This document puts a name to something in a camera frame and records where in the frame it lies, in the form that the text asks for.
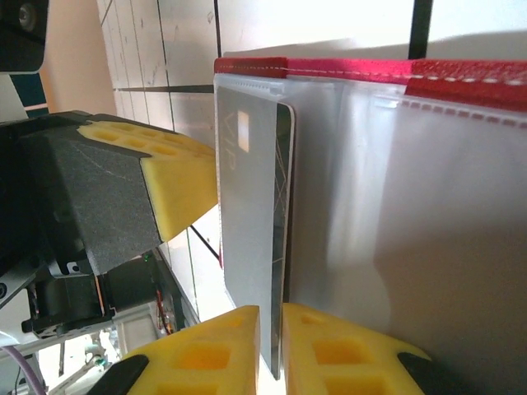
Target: yellow foam block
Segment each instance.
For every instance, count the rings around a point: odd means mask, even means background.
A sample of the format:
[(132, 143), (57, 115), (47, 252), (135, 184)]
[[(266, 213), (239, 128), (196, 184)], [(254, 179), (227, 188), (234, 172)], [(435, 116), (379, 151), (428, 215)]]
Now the yellow foam block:
[(255, 395), (259, 308), (245, 306), (126, 355), (149, 363), (128, 395)]
[(173, 239), (217, 204), (214, 150), (191, 138), (131, 123), (94, 122), (79, 133), (150, 155), (143, 176), (163, 241)]
[(415, 346), (299, 304), (282, 322), (289, 395), (422, 395), (397, 358), (430, 359)]

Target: tile grout line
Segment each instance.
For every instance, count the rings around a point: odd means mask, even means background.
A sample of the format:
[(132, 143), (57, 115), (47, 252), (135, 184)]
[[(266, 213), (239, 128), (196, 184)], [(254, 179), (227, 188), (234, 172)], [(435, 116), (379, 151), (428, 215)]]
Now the tile grout line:
[[(133, 34), (135, 36), (135, 47), (138, 50), (139, 72), (141, 73), (141, 83), (142, 83), (142, 87), (144, 89), (144, 87), (145, 87), (145, 80), (144, 80), (144, 76), (142, 74), (141, 52), (139, 52), (138, 32), (137, 32), (136, 26), (135, 26), (135, 14), (133, 13), (132, 0), (130, 0), (130, 8), (132, 10), (132, 23), (133, 23)], [(148, 121), (148, 124), (150, 124), (150, 113), (148, 112), (148, 102), (147, 102), (147, 92), (146, 91), (144, 91), (143, 96), (145, 98), (145, 107), (147, 108), (147, 121)]]
[(105, 14), (102, 17), (102, 21), (100, 21), (100, 25), (101, 26), (105, 23), (105, 20), (106, 20), (106, 17), (108, 16), (108, 11), (110, 10), (112, 2), (114, 2), (114, 0), (110, 0), (110, 3), (108, 4), (108, 7), (106, 7), (106, 11), (105, 11)]
[(222, 57), (222, 36), (220, 32), (220, 12), (217, 0), (214, 0), (214, 19), (216, 22), (216, 46), (217, 46), (217, 56)]
[[(121, 49), (123, 52), (124, 74), (126, 75), (126, 83), (128, 86), (130, 86), (130, 79), (128, 78), (128, 69), (126, 67), (126, 56), (124, 56), (123, 34), (121, 33), (121, 24), (119, 22), (119, 14), (117, 13), (117, 3), (115, 3), (115, 18), (117, 19), (117, 29), (119, 31), (119, 38), (121, 40)], [(132, 106), (132, 119), (135, 120), (135, 111), (133, 110), (132, 94), (129, 92), (128, 95), (130, 96), (130, 105)]]
[[(159, 18), (159, 28), (161, 30), (161, 42), (163, 43), (163, 58), (165, 59), (166, 85), (169, 86), (170, 83), (169, 83), (169, 78), (168, 78), (168, 63), (166, 61), (165, 37), (163, 35), (163, 22), (161, 22), (161, 8), (159, 6), (159, 0), (157, 0), (156, 3), (157, 3), (157, 16)], [(170, 95), (170, 92), (168, 93), (168, 102), (170, 104), (170, 116), (172, 118), (172, 130), (175, 132), (174, 109), (172, 108), (172, 96)]]
[(121, 92), (214, 93), (214, 85), (149, 86), (115, 89)]

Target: purple cable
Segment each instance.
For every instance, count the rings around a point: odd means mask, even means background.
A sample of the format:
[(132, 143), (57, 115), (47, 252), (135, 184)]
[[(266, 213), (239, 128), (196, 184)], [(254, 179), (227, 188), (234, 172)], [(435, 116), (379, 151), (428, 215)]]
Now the purple cable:
[(24, 372), (26, 380), (29, 382), (36, 395), (46, 395), (46, 391), (42, 386), (42, 383), (39, 381), (39, 378), (36, 377), (36, 374), (31, 368), (30, 364), (27, 363), (26, 358), (24, 358), (24, 356), (13, 346), (2, 347), (2, 350), (9, 354), (11, 358), (17, 362), (17, 364), (22, 369), (22, 372)]

